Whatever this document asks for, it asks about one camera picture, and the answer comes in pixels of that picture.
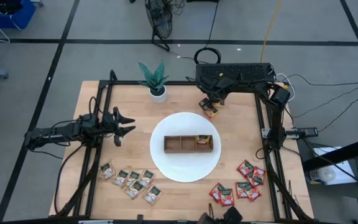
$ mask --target white round plate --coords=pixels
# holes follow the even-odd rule
[[[164,136],[212,135],[214,149],[204,153],[164,153]],[[221,138],[206,118],[189,112],[172,114],[155,127],[150,153],[161,173],[175,181],[193,182],[206,177],[221,156]]]

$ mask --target gray floor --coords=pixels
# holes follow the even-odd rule
[[[59,39],[74,2],[44,0],[45,7],[37,8],[26,30],[10,30],[7,35],[13,39]],[[358,26],[358,0],[346,2]],[[263,40],[275,3],[221,0],[212,39]],[[174,16],[169,39],[207,39],[214,7],[211,2],[187,3],[183,14]],[[134,4],[128,0],[80,0],[68,39],[149,39],[151,28],[146,18],[142,0]],[[355,42],[357,38],[339,0],[283,0],[269,40]],[[0,80],[0,201],[57,43],[0,44],[0,69],[10,74],[9,79]],[[222,63],[258,62],[262,49],[260,45],[210,46],[220,50]],[[203,45],[171,45],[173,52],[189,57],[201,47]],[[138,80],[142,74],[137,62],[154,68],[161,60],[170,80],[195,75],[194,62],[177,58],[151,44],[65,44],[37,126],[51,126],[71,119],[82,81],[107,79],[110,69],[114,69],[120,80]],[[199,60],[214,62],[215,56],[202,53]],[[277,73],[301,74],[313,83],[358,81],[358,46],[268,45],[264,62],[272,63]],[[290,103],[293,115],[354,88],[309,86],[298,77],[290,80],[296,89],[296,97]],[[356,98],[358,90],[296,119],[295,125],[321,129]],[[314,141],[334,146],[358,141],[358,102]],[[61,147],[45,146],[43,150],[63,155]],[[304,148],[301,153],[304,158],[311,156]],[[48,215],[60,164],[58,159],[28,153],[5,220]],[[358,218],[357,201],[343,197],[346,190],[310,186],[309,191],[316,218],[339,223],[351,223]]]

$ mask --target black cable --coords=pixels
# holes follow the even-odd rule
[[[34,144],[32,145],[32,147],[29,148],[30,151],[33,151],[35,149],[35,147],[37,146],[37,143],[45,136],[47,136],[48,134],[44,134],[43,136],[40,136],[37,138],[37,140],[35,140]]]
[[[306,112],[304,112],[304,113],[302,113],[302,114],[300,114],[300,115],[298,115],[298,116],[294,116],[294,118],[299,118],[300,116],[303,116],[303,115],[309,113],[310,111],[314,111],[314,110],[316,110],[316,109],[318,109],[318,108],[320,108],[320,107],[322,107],[322,106],[324,106],[324,105],[326,105],[326,104],[328,104],[328,103],[330,103],[330,102],[332,102],[332,101],[334,101],[334,100],[336,100],[336,99],[338,99],[338,98],[340,98],[340,97],[342,97],[342,96],[344,96],[344,95],[346,95],[346,94],[350,94],[350,93],[352,93],[353,91],[356,91],[356,90],[358,90],[358,87],[357,87],[357,88],[354,88],[354,89],[351,90],[351,91],[348,91],[348,92],[346,92],[346,93],[343,93],[343,94],[341,94],[341,95],[339,95],[339,96],[337,96],[337,97],[335,97],[335,98],[333,98],[333,99],[331,99],[331,100],[329,100],[329,101],[323,103],[322,105],[319,105],[319,106],[317,106],[317,107],[315,107],[315,108],[313,108],[313,109],[310,109],[310,110],[308,110],[308,111],[306,111]]]
[[[180,54],[178,54],[178,53],[176,53],[176,52],[172,52],[172,51],[169,51],[169,53],[175,54],[176,56],[179,56],[180,58],[183,58],[183,59],[190,59],[190,60],[194,61],[194,58],[192,58],[192,57],[183,57],[182,55],[180,55]]]
[[[271,83],[269,80],[255,80],[255,81],[250,81],[250,82],[241,82],[241,84],[254,84],[254,83],[259,83],[259,82],[267,82],[268,84],[271,84],[271,85],[277,85],[275,83]],[[214,90],[213,88],[206,88],[205,86],[203,86],[203,89],[207,90],[208,92],[211,92],[211,93],[218,93],[222,90],[224,90],[225,88],[229,87],[229,86],[236,86],[237,83],[233,83],[233,84],[229,84],[229,85],[226,85],[226,86],[222,86],[220,89],[218,90]],[[263,92],[262,90],[258,90],[258,89],[255,89],[255,91],[257,91],[260,95],[260,97],[263,97],[263,98],[266,98],[268,99],[269,96],[267,95],[266,92]]]
[[[189,82],[195,82],[196,79],[195,78],[191,78],[191,77],[185,77],[187,79],[187,81]]]
[[[341,85],[354,85],[354,84],[358,84],[358,82],[354,82],[354,83],[338,83],[338,84],[313,84],[310,83],[308,80],[306,80],[303,76],[299,75],[299,74],[294,74],[294,75],[289,75],[287,76],[286,79],[293,77],[293,76],[298,76],[301,77],[305,82],[307,82],[309,85],[313,85],[313,86],[341,86]]]
[[[340,118],[342,116],[342,114],[344,114],[355,102],[357,102],[358,99],[356,99],[355,101],[353,101],[352,103],[349,104],[349,106],[347,106],[347,108],[342,112],[340,113],[335,119],[333,119],[329,124],[327,124],[323,129],[321,130],[317,130],[317,132],[321,132],[321,131],[324,131],[326,128],[330,127],[330,125],[333,124],[333,122],[335,122],[338,118]]]
[[[53,206],[55,208],[56,214],[58,213],[57,208],[57,192],[59,191],[59,183],[60,183],[60,175],[62,174],[63,167],[65,166],[66,162],[69,160],[71,156],[73,156],[78,150],[80,150],[84,146],[84,143],[81,144],[77,149],[75,149],[70,155],[67,156],[67,158],[63,161],[62,166],[60,167],[59,173],[57,175],[57,182],[56,182],[56,190],[55,190],[55,196],[53,198]]]
[[[215,217],[214,217],[214,210],[213,210],[213,208],[212,208],[212,204],[211,204],[211,203],[208,204],[208,210],[209,210],[209,216],[212,217],[212,219],[214,219],[214,218],[215,218]]]
[[[178,3],[178,0],[170,0],[169,4],[171,6],[171,13],[176,16],[180,16],[183,12],[183,8],[185,7],[184,0],[181,0],[180,3]]]
[[[358,177],[358,161],[354,161],[354,162],[356,162],[356,171],[357,171],[357,177]]]
[[[66,138],[66,136],[64,136],[64,134],[61,133],[59,130],[56,130],[56,126],[57,126],[58,124],[70,123],[70,122],[75,122],[75,121],[76,121],[76,120],[59,121],[59,122],[55,123],[54,125],[52,125],[52,127],[50,128],[49,133],[48,133],[48,139],[49,139],[49,141],[50,141],[51,143],[54,143],[54,144],[58,145],[58,146],[65,146],[65,147],[71,146],[71,143],[70,143],[70,141]],[[62,137],[66,140],[67,144],[61,144],[61,143],[59,143],[59,142],[52,141],[52,140],[50,139],[50,135],[51,135],[51,133],[52,133],[52,130],[59,132],[59,133],[62,135]]]
[[[293,152],[293,153],[295,153],[295,154],[297,154],[298,156],[300,156],[300,157],[301,157],[301,154],[300,154],[299,152],[296,152],[296,151],[295,151],[295,150],[293,150],[293,149],[289,149],[289,148],[284,147],[284,146],[282,146],[281,148],[286,149],[286,150],[288,150],[288,151],[291,151],[291,152]]]
[[[104,134],[103,137],[104,137],[104,138],[110,138],[110,137],[113,136],[113,135],[114,135],[114,133],[111,133],[109,136],[108,136],[107,134]]]
[[[258,157],[258,153],[259,153],[259,151],[261,151],[261,150],[263,150],[263,147],[261,147],[260,149],[258,149],[258,150],[255,152],[255,157],[256,157],[257,159],[265,159],[265,157]]]
[[[218,60],[216,61],[216,63],[221,63],[221,59],[222,59],[222,55],[220,53],[220,51],[218,51],[217,49],[214,49],[212,47],[207,47],[209,45],[209,41],[211,41],[211,35],[212,35],[212,31],[214,29],[214,24],[215,24],[215,18],[216,18],[216,12],[218,11],[218,5],[219,5],[219,1],[216,2],[216,7],[215,7],[215,13],[214,13],[214,19],[212,20],[212,26],[211,26],[211,31],[209,32],[209,37],[208,37],[208,41],[206,42],[206,45],[202,48],[197,50],[197,52],[194,55],[194,62],[196,64],[199,64],[199,61],[197,60],[198,58],[198,54],[204,50],[208,50],[211,51],[213,53],[216,54],[216,56],[218,57]]]
[[[291,118],[291,121],[292,121],[292,125],[293,125],[293,117],[292,115],[290,114],[290,112],[288,111],[287,107],[285,106],[284,107],[285,111],[287,112],[288,115],[290,115],[290,118]]]
[[[319,150],[321,150],[321,151],[323,151],[323,152],[325,152],[325,153],[329,153],[329,152],[322,150],[322,149],[320,148],[321,146],[323,146],[323,147],[330,147],[330,148],[333,148],[333,149],[340,149],[340,148],[338,148],[338,147],[329,146],[329,145],[326,145],[326,144],[321,144],[321,143],[317,143],[317,142],[311,142],[311,141],[309,141],[309,140],[307,140],[307,141],[309,142],[309,144],[311,144],[311,145],[314,146],[314,147],[318,147]]]
[[[218,11],[218,5],[219,5],[219,1],[216,2],[215,13],[214,13],[214,19],[212,20],[211,31],[209,32],[208,41],[207,41],[207,43],[206,43],[204,49],[208,46],[209,41],[211,40],[212,30],[214,29],[214,24],[215,24],[216,12]]]
[[[345,173],[346,175],[348,175],[349,177],[351,177],[352,179],[354,179],[355,181],[357,181],[358,183],[358,178],[354,177],[352,174],[346,172],[344,169],[340,168],[338,165],[336,165],[333,161],[330,161],[329,159],[326,159],[324,157],[321,157],[319,154],[317,154],[309,145],[309,142],[307,139],[302,138],[302,140],[304,140],[304,142],[306,143],[306,146],[308,147],[309,150],[311,150],[313,152],[313,154],[315,154],[318,158],[330,163],[331,165],[334,165],[336,168],[338,168],[340,171],[342,171],[343,173]]]
[[[99,106],[99,103],[98,103],[98,100],[96,99],[96,97],[92,96],[90,99],[89,99],[89,104],[88,104],[88,109],[89,109],[89,114],[92,114],[91,112],[91,102],[92,100],[94,100],[94,103],[96,104],[96,107],[98,109],[98,111],[102,114],[105,114],[103,111],[101,111],[100,109],[100,106]]]
[[[288,181],[288,193],[290,193],[292,197],[292,186],[291,186],[291,180]]]
[[[46,155],[50,155],[50,156],[53,156],[54,158],[57,158],[57,159],[63,159],[62,157],[58,157],[58,156],[55,156],[49,152],[43,152],[43,151],[34,151],[34,150],[30,150],[30,152],[36,152],[36,153],[44,153]]]

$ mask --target black cable bundle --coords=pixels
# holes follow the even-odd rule
[[[287,79],[290,78],[290,77],[300,77],[300,78],[302,78],[307,84],[309,84],[309,85],[311,85],[311,86],[344,86],[344,85],[356,85],[356,84],[358,84],[358,82],[335,83],[335,84],[310,83],[305,77],[303,77],[303,76],[301,76],[301,75],[299,75],[299,74],[289,75],[289,76],[286,77],[284,80],[287,80]],[[356,91],[356,90],[358,90],[358,87],[352,89],[351,91],[345,92],[345,93],[343,93],[343,94],[341,94],[341,95],[339,95],[339,96],[337,96],[337,97],[334,97],[334,98],[328,100],[327,102],[325,102],[325,103],[323,103],[323,104],[321,104],[321,105],[315,106],[314,108],[309,109],[308,111],[306,111],[306,112],[304,112],[304,113],[302,113],[302,114],[299,114],[298,116],[292,116],[292,115],[288,112],[288,110],[287,110],[286,108],[285,108],[285,111],[288,113],[288,115],[290,115],[291,120],[292,120],[292,124],[293,124],[293,119],[294,119],[294,118],[299,118],[300,116],[303,116],[303,115],[305,115],[305,114],[307,114],[307,113],[309,113],[309,112],[311,112],[311,111],[317,110],[318,108],[320,108],[320,107],[322,107],[322,106],[324,106],[324,105],[327,105],[327,104],[329,104],[330,102],[332,102],[332,101],[334,101],[334,100],[336,100],[336,99],[338,99],[338,98],[340,98],[340,97],[342,97],[342,96],[344,96],[344,95],[351,94],[352,92],[354,92],[354,91]],[[324,131],[326,128],[330,127],[330,125],[332,125],[337,119],[339,119],[339,118],[340,118],[354,103],[356,103],[356,102],[358,102],[358,99],[352,101],[352,102],[346,107],[346,109],[345,109],[344,111],[342,111],[337,117],[335,117],[335,118],[334,118],[329,124],[327,124],[324,128],[319,129],[318,132]]]
[[[216,7],[215,7],[215,13],[214,13],[214,19],[212,20],[212,27],[211,27],[211,31],[209,32],[209,37],[208,37],[208,41],[205,45],[205,47],[203,47],[202,49],[197,50],[197,52],[194,54],[194,62],[195,64],[199,64],[198,61],[198,54],[200,54],[202,51],[204,50],[208,50],[210,52],[213,52],[216,54],[216,56],[218,56],[218,60],[216,61],[216,63],[221,63],[221,59],[222,59],[222,55],[220,53],[220,51],[212,48],[212,47],[207,47],[209,44],[209,41],[211,40],[211,35],[212,35],[212,30],[214,29],[214,23],[215,23],[215,18],[216,18],[216,12],[218,11],[218,5],[219,5],[219,1],[216,2]]]
[[[183,12],[183,8],[185,7],[185,0],[181,0],[178,3],[178,0],[170,0],[169,4],[171,5],[171,12],[176,16],[180,16]]]

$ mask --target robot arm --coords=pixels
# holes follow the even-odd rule
[[[105,134],[114,135],[114,143],[121,146],[120,137],[124,137],[129,131],[135,129],[135,126],[119,127],[119,124],[128,124],[134,122],[134,119],[121,116],[117,107],[113,108],[113,113],[107,112],[104,120],[99,122],[99,118],[94,114],[80,116],[65,126],[51,128],[35,128],[25,134],[25,147],[34,150],[47,143],[57,143],[62,146],[63,142],[79,141],[86,142],[94,140],[98,136]]]
[[[255,93],[259,96],[266,108],[272,112],[272,127],[268,132],[266,139],[269,147],[280,149],[286,138],[285,129],[282,126],[282,116],[285,105],[290,98],[290,92],[280,85],[259,80],[254,82],[237,82],[233,79],[221,77],[219,80],[210,80],[206,77],[200,77],[198,88],[213,103],[224,104],[224,100],[230,93]]]

